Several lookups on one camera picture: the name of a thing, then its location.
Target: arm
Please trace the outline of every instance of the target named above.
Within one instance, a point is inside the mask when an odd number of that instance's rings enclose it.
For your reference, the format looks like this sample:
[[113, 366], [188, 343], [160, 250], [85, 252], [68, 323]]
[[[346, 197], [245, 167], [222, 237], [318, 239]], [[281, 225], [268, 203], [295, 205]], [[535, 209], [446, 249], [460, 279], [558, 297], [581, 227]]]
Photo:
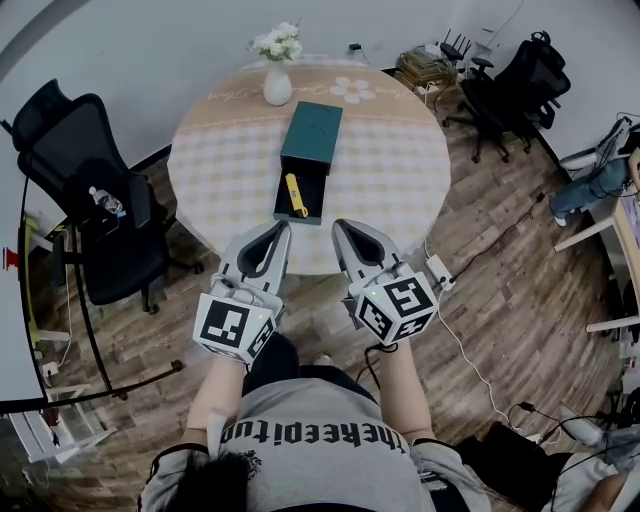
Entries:
[[638, 174], [638, 166], [640, 165], [640, 148], [636, 148], [629, 160], [627, 160], [627, 166], [629, 167], [629, 176], [633, 184], [636, 186], [637, 194], [640, 194], [640, 175]]
[[627, 475], [613, 475], [600, 480], [582, 504], [580, 512], [606, 512], [611, 509], [626, 481]]
[[237, 415], [242, 397], [244, 368], [241, 361], [225, 356], [213, 356], [209, 373], [191, 404], [187, 428], [182, 436], [183, 443], [207, 446], [207, 422], [212, 410], [226, 418]]
[[398, 343], [395, 352], [380, 352], [380, 404], [385, 423], [407, 441], [435, 439], [429, 404], [408, 341]]

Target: office chair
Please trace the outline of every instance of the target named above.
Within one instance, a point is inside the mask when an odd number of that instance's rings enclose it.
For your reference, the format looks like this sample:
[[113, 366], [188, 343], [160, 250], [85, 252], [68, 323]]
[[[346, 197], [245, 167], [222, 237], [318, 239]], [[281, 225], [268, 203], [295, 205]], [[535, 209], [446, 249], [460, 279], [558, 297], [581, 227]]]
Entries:
[[494, 65], [486, 59], [472, 59], [478, 70], [473, 78], [462, 81], [465, 101], [458, 105], [458, 111], [466, 109], [471, 119], [448, 116], [442, 125], [447, 127], [453, 121], [478, 129], [473, 162], [480, 162], [484, 140], [493, 141], [503, 154], [502, 160], [508, 163], [510, 154], [503, 143], [504, 133], [513, 132], [523, 138], [525, 153], [529, 153], [533, 123], [544, 128], [552, 126], [555, 112], [549, 103], [560, 108], [556, 98], [571, 88], [571, 82], [562, 71], [564, 59], [550, 42], [546, 32], [536, 32], [530, 41], [523, 41], [511, 63], [493, 80], [486, 69]]
[[[123, 162], [98, 96], [85, 94], [72, 101], [51, 80], [16, 115], [12, 139], [20, 152], [20, 170], [69, 216], [74, 242], [75, 229], [80, 232], [80, 255], [66, 254], [62, 239], [56, 239], [56, 284], [65, 282], [65, 264], [79, 257], [93, 304], [110, 304], [141, 291], [143, 310], [155, 314], [158, 306], [150, 304], [149, 284], [169, 265], [203, 271], [201, 264], [170, 258], [165, 233], [175, 219], [167, 219], [146, 178]], [[125, 215], [97, 206], [90, 187], [117, 198]]]

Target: box lid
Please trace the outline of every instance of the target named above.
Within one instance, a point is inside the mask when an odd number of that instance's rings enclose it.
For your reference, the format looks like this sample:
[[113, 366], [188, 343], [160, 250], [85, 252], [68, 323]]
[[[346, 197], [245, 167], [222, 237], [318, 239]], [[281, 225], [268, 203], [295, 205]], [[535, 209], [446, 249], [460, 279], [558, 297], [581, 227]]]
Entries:
[[342, 109], [301, 101], [291, 118], [280, 156], [330, 164], [338, 138]]

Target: round table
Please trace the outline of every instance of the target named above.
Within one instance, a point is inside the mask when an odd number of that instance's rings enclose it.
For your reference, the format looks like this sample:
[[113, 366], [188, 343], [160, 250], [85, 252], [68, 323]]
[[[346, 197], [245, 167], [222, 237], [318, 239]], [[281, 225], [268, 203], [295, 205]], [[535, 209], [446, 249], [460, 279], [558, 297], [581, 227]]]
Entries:
[[193, 106], [173, 140], [169, 177], [180, 222], [223, 254], [229, 241], [273, 220], [280, 149], [298, 101], [344, 109], [322, 225], [291, 223], [288, 272], [340, 271], [331, 226], [346, 218], [387, 234], [408, 254], [425, 239], [451, 183], [436, 118], [404, 85], [350, 60], [303, 56], [291, 66], [293, 97], [262, 97], [265, 66], [243, 68]]

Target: sleeve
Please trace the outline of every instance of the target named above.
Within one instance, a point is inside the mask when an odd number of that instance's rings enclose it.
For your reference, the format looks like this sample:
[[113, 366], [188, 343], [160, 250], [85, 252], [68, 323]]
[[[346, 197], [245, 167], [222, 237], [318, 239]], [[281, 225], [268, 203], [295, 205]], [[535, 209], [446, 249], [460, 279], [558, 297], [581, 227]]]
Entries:
[[[458, 452], [434, 439], [418, 439], [411, 446], [423, 493], [428, 492], [435, 510], [490, 512], [489, 498], [482, 483], [462, 463]], [[455, 503], [464, 500], [464, 504]]]
[[207, 449], [199, 444], [181, 444], [160, 453], [151, 464], [151, 474], [138, 498], [138, 511], [165, 509], [178, 489], [187, 467], [204, 466], [209, 461]]

